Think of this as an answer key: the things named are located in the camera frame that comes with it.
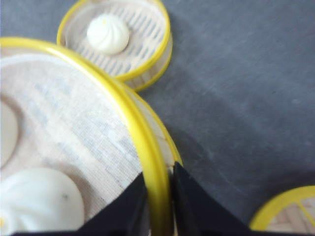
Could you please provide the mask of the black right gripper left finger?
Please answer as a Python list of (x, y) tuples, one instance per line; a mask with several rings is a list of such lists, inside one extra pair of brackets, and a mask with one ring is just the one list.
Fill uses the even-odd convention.
[(14, 236), (146, 236), (147, 234), (148, 200), (142, 173), (119, 197), (77, 230), (13, 233)]

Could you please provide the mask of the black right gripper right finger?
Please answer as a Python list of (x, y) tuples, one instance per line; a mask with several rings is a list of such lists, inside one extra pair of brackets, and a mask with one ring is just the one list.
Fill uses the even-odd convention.
[(212, 198), (179, 162), (173, 169), (173, 187), (180, 236), (313, 236), (252, 230)]

